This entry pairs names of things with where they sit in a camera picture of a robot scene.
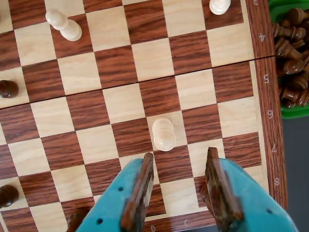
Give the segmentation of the teal gripper finger with brown pad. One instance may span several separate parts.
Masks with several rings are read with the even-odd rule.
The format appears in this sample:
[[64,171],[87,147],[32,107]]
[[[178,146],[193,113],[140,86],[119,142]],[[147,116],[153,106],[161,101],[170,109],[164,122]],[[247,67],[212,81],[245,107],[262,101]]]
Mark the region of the teal gripper finger with brown pad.
[[154,185],[154,156],[133,159],[87,214],[78,232],[141,232]]
[[220,232],[292,232],[287,212],[238,164],[209,147],[204,202]]

